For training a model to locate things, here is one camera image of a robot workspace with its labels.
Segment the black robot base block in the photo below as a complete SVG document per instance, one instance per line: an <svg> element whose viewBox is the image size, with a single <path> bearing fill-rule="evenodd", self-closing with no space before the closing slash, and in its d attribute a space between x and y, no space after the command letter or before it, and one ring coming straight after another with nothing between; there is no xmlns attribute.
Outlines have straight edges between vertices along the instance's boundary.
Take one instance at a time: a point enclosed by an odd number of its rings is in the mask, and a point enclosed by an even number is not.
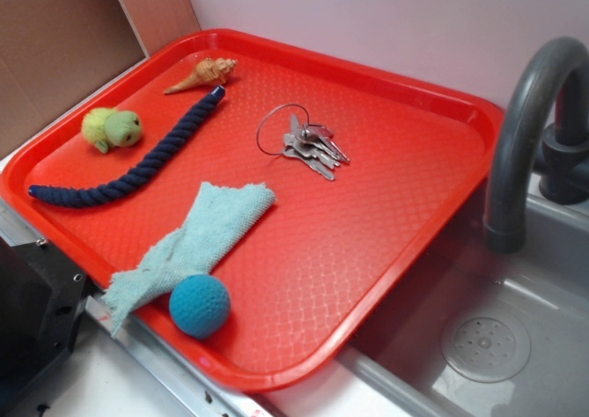
<svg viewBox="0 0 589 417"><path fill-rule="evenodd" d="M72 352L86 273L51 244L1 242L1 381L30 381Z"/></svg>

